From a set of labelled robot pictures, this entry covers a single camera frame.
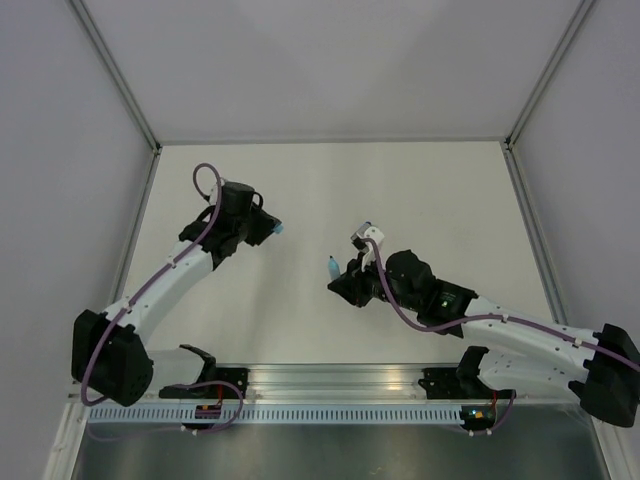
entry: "metal frame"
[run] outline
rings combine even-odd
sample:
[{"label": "metal frame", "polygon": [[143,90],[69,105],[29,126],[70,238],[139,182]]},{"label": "metal frame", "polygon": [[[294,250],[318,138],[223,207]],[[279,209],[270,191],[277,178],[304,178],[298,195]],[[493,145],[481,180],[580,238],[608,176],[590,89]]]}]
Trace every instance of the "metal frame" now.
[{"label": "metal frame", "polygon": [[597,1],[598,0],[580,1],[578,8],[571,17],[571,20],[569,20],[569,24],[562,34],[560,41],[556,45],[556,48],[553,50],[549,61],[542,70],[542,74],[533,87],[529,98],[520,111],[520,114],[518,115],[518,118],[516,119],[516,122],[511,129],[511,133],[505,139],[505,143],[509,148],[513,147],[513,145],[518,141],[518,138],[520,138],[520,135],[527,125],[531,114],[536,108],[536,105],[538,105],[538,102],[547,90],[547,87],[551,83],[551,80],[555,76],[555,73],[558,71],[560,64],[571,48],[571,45],[573,45],[573,43],[575,42],[578,33],[580,33],[580,30],[586,24],[586,21],[589,18],[589,14],[593,11],[593,7],[597,3]]},{"label": "metal frame", "polygon": [[626,433],[595,419],[593,427],[611,479],[637,480],[640,478],[640,472],[638,472],[638,466],[634,460],[635,456]]},{"label": "metal frame", "polygon": [[84,3],[84,0],[67,0],[71,10],[76,15],[80,26],[87,34],[87,38],[89,42],[93,46],[98,58],[104,65],[107,73],[111,77],[120,97],[122,98],[124,105],[129,112],[133,122],[136,124],[140,133],[145,138],[151,150],[153,150],[154,154],[157,154],[160,150],[160,142],[158,142],[156,136],[153,134],[151,127],[149,126],[149,122],[145,118],[142,110],[140,109],[140,105],[138,101],[133,96],[131,92],[131,88],[127,83],[127,80],[122,75],[120,71],[120,67],[113,58],[109,47],[104,41],[104,37],[100,33],[96,22],[93,20],[87,5]]},{"label": "metal frame", "polygon": [[544,240],[542,228],[540,227],[536,210],[531,201],[529,189],[519,162],[516,161],[513,151],[506,140],[502,143],[502,153],[507,164],[507,170],[511,177],[511,183],[513,184],[518,205],[520,206],[520,213],[522,214],[525,229],[529,236],[529,243],[531,244],[533,256],[538,266],[538,272],[540,273],[544,293],[549,303],[551,316],[557,323],[568,325],[567,314],[564,308],[564,302],[562,301],[555,269],[553,268],[553,262],[551,261],[551,255]]},{"label": "metal frame", "polygon": [[[422,370],[452,364],[219,364],[250,370],[248,404],[269,405],[477,405],[485,400],[428,399],[418,381]],[[80,401],[80,385],[67,392],[69,402]],[[180,402],[161,399],[148,391],[138,403]],[[519,397],[518,405],[575,405],[557,398]]]},{"label": "metal frame", "polygon": [[118,300],[124,292],[124,285],[126,283],[127,276],[129,275],[129,267],[131,266],[133,251],[135,249],[136,242],[138,241],[140,227],[142,226],[142,218],[144,217],[144,212],[147,208],[147,202],[149,201],[153,180],[156,176],[156,171],[158,170],[158,161],[160,160],[161,153],[162,148],[154,153],[153,159],[147,166],[145,182],[142,185],[142,189],[138,194],[138,200],[136,202],[136,214],[133,216],[131,225],[129,225],[129,228],[127,229],[127,235],[125,237],[126,243],[120,255],[115,281],[113,282],[111,292],[109,293],[109,301],[111,303]]},{"label": "metal frame", "polygon": [[44,480],[71,478],[88,418],[89,409],[82,404],[68,403],[65,406],[49,461],[42,475]]},{"label": "metal frame", "polygon": [[162,143],[164,147],[181,147],[187,145],[277,145],[277,144],[304,144],[304,143],[419,143],[419,142],[501,142],[504,140],[502,135],[488,135],[480,137],[442,137],[442,136],[376,136],[376,137],[358,137],[358,136],[304,136],[304,137],[250,137],[250,138],[231,138],[226,140],[169,140]]}]

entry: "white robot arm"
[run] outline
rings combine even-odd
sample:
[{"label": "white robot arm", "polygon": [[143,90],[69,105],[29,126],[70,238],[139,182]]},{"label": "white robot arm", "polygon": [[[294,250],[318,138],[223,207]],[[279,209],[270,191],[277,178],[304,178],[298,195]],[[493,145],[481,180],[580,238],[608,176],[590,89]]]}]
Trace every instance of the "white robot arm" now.
[{"label": "white robot arm", "polygon": [[262,196],[248,185],[224,183],[214,203],[185,227],[165,263],[135,295],[120,299],[101,313],[85,310],[76,319],[71,373],[83,382],[86,405],[102,400],[88,400],[87,387],[129,406],[147,390],[174,398],[171,389],[175,384],[224,380],[218,375],[215,358],[190,345],[166,351],[145,349],[173,306],[233,255],[240,243],[257,246],[282,231],[280,220],[264,211]]},{"label": "white robot arm", "polygon": [[[410,250],[394,253],[383,267],[383,239],[379,228],[362,225],[351,237],[357,258],[332,279],[329,290],[357,307],[372,298],[389,302],[415,330],[451,334],[478,345],[469,347],[456,371],[455,381],[468,398],[508,393],[504,391],[563,398],[579,402],[605,422],[633,425],[640,354],[624,330],[605,324],[602,332],[594,332],[527,317],[437,279]],[[401,308],[416,312],[418,324]]]}]

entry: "small blue object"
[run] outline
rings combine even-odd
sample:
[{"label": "small blue object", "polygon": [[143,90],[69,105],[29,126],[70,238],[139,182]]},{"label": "small blue object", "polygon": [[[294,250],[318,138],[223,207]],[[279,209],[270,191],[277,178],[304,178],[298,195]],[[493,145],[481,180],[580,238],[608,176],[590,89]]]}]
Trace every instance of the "small blue object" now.
[{"label": "small blue object", "polygon": [[333,282],[336,278],[340,277],[340,265],[335,258],[329,257],[329,277],[331,277],[331,281]]}]

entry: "white table surface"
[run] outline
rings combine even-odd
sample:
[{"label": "white table surface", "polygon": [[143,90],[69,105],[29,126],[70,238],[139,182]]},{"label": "white table surface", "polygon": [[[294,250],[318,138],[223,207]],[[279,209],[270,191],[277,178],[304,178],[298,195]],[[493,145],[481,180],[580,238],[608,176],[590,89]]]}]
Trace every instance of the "white table surface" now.
[{"label": "white table surface", "polygon": [[[190,343],[221,363],[457,362],[465,341],[415,332],[388,304],[357,309],[327,290],[329,255],[344,268],[364,221],[386,234],[385,258],[410,248],[439,278],[550,318],[497,142],[165,147],[126,293],[206,206],[191,184],[205,161],[262,193],[284,232],[241,245],[185,295],[149,349]],[[213,175],[202,171],[201,182],[209,188]]]}]

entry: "gray wall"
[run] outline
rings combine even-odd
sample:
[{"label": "gray wall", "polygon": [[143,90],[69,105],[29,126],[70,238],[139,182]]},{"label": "gray wall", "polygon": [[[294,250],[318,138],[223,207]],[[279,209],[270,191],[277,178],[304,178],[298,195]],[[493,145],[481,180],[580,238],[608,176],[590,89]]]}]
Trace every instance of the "gray wall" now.
[{"label": "gray wall", "polygon": [[150,150],[64,0],[0,5],[0,468],[43,471],[71,329],[104,305]]},{"label": "gray wall", "polygon": [[[640,342],[640,2],[597,4],[518,153],[575,325]],[[640,427],[632,432],[640,453]]]},{"label": "gray wall", "polygon": [[504,137],[578,0],[86,0],[169,142]]}]

